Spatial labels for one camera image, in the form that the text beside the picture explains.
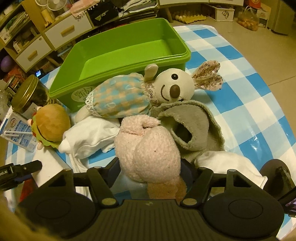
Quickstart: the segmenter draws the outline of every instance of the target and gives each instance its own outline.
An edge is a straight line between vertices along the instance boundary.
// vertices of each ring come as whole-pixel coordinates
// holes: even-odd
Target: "gray fleece fabric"
[[[174,138],[181,158],[193,162],[205,151],[224,150],[224,138],[210,110],[195,100],[161,104],[151,109]]]

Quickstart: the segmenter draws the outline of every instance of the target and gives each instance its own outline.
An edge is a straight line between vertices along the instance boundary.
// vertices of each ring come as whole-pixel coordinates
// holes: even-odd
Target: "bag of oranges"
[[[257,31],[259,28],[259,18],[250,6],[247,6],[243,12],[239,13],[237,23],[252,31]]]

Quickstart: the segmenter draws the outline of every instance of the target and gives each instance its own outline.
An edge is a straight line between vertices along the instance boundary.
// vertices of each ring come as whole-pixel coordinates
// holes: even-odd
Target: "plaid dress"
[[[104,81],[89,93],[85,103],[92,115],[104,118],[149,115],[151,109],[144,78],[138,73]]]

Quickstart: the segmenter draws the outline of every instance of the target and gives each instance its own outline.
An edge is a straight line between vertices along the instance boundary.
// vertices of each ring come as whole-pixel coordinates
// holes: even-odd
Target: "pink plush toy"
[[[114,144],[121,170],[134,181],[148,183],[150,198],[180,201],[185,196],[180,152],[158,119],[148,115],[124,118]]]

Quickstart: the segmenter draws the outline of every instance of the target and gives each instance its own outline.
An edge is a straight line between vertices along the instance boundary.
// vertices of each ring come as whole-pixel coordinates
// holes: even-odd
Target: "white drawer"
[[[85,14],[81,18],[75,18],[70,15],[46,31],[45,34],[54,48],[58,49],[91,28],[92,26]]]
[[[209,0],[186,0],[186,3],[208,3]],[[184,3],[184,0],[159,0],[160,5]]]
[[[221,4],[230,4],[230,5],[244,5],[244,0],[209,0],[210,3],[221,3]]]
[[[16,58],[16,61],[25,71],[28,71],[51,50],[44,38],[40,36]]]

